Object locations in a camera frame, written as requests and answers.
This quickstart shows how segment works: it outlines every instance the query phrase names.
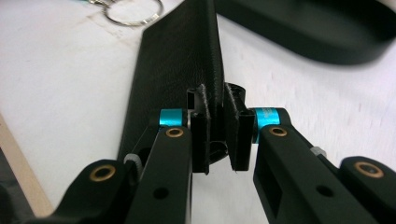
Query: black rubber piece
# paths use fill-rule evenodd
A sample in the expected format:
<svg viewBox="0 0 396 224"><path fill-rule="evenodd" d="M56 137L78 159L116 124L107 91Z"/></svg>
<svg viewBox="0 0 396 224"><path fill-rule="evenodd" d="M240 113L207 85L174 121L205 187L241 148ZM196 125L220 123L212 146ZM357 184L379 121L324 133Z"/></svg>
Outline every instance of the black rubber piece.
<svg viewBox="0 0 396 224"><path fill-rule="evenodd" d="M215 0L216 11L307 58L367 63L396 36L396 14L375 0Z"/></svg>

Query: brass insert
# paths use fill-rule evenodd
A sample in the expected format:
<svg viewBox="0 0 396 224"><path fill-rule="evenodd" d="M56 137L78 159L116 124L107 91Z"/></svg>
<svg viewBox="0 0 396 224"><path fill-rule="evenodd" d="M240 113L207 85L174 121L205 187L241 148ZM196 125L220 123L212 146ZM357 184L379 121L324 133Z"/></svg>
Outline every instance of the brass insert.
<svg viewBox="0 0 396 224"><path fill-rule="evenodd" d="M372 178L381 178L384 176L384 172L377 166L366 162L358 161L355 163L355 168L363 175L370 176Z"/></svg>
<svg viewBox="0 0 396 224"><path fill-rule="evenodd" d="M112 165L101 165L92 170L90 180L94 182L102 182L108 180L116 173L116 168Z"/></svg>
<svg viewBox="0 0 396 224"><path fill-rule="evenodd" d="M279 128L279 127L273 127L270 128L270 133L279 137L284 137L286 136L286 134L288 134L288 132L286 132L286 130L284 130L283 128Z"/></svg>
<svg viewBox="0 0 396 224"><path fill-rule="evenodd" d="M181 135L183 135L183 130L179 128L172 128L166 131L166 135L168 137L180 137Z"/></svg>

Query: white desk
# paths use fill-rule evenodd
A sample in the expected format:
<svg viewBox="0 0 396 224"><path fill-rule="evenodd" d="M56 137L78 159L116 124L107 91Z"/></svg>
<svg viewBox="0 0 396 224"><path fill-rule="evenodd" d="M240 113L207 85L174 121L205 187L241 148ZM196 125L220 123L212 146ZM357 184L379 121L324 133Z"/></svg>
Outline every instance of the white desk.
<svg viewBox="0 0 396 224"><path fill-rule="evenodd" d="M166 11L180 2L163 0ZM0 2L0 113L54 206L86 165L118 152L143 29L113 25L100 10L84 1ZM247 106L285 107L337 166L362 155L396 170L395 43L373 63L335 66L218 19L225 79L247 90ZM193 176L192 223L265 220L255 152L247 173L225 159Z"/></svg>

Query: textured black surface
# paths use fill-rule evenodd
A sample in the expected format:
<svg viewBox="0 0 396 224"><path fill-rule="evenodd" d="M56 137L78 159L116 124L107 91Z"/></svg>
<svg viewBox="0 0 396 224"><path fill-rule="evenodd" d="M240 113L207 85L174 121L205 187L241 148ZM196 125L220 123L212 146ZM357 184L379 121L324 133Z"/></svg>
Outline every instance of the textured black surface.
<svg viewBox="0 0 396 224"><path fill-rule="evenodd" d="M31 217L33 211L0 148L0 224L21 223Z"/></svg>
<svg viewBox="0 0 396 224"><path fill-rule="evenodd" d="M187 0L144 33L118 159L134 149L149 112L187 108L187 89L205 84L216 140L223 97L223 69L216 13L210 0Z"/></svg>
<svg viewBox="0 0 396 224"><path fill-rule="evenodd" d="M396 14L375 0L215 0L216 11L307 58L337 64L379 57Z"/></svg>

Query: metal key ring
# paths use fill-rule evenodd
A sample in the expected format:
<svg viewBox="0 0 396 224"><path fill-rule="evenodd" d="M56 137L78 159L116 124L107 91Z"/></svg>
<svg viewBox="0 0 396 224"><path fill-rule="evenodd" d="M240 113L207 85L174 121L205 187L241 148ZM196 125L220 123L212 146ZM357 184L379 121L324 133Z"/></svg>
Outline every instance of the metal key ring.
<svg viewBox="0 0 396 224"><path fill-rule="evenodd" d="M146 25L149 22L157 20L158 18L160 18L161 14L163 14L163 2L161 2L161 0L154 0L154 1L158 3L160 8L152 16L150 16L149 18L144 19L142 21L116 21L116 20L110 18L110 16L108 15L108 10L111 8L111 5L107 6L107 7L104 7L103 8L103 13L105 14L105 16L106 16L106 18L108 20L110 20L111 22L116 23L117 25L123 25L123 26L141 26L141 25Z"/></svg>

